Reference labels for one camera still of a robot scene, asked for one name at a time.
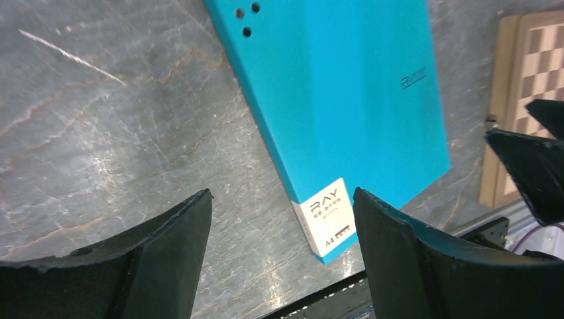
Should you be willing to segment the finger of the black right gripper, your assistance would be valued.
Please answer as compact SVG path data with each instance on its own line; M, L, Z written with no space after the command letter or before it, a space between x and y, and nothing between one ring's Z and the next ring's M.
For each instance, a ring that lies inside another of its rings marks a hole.
M543 226L563 222L563 141L493 129L485 140Z
M552 136L563 140L563 101L536 99L526 109Z

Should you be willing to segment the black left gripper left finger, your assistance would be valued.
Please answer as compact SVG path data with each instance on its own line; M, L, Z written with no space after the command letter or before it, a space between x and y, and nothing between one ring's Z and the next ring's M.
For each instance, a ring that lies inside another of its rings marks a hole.
M1 262L2 318L189 318L212 221L203 189L64 257Z

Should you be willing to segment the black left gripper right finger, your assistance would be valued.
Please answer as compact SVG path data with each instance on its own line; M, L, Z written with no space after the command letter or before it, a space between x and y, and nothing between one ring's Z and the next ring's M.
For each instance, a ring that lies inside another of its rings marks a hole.
M563 261L449 235L357 188L356 232L377 318L562 318Z

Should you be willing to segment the black folder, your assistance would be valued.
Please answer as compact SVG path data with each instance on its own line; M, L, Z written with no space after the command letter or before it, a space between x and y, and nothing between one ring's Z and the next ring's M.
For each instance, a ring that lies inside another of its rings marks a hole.
M206 8L321 263L358 239L357 187L400 208L449 170L426 1Z

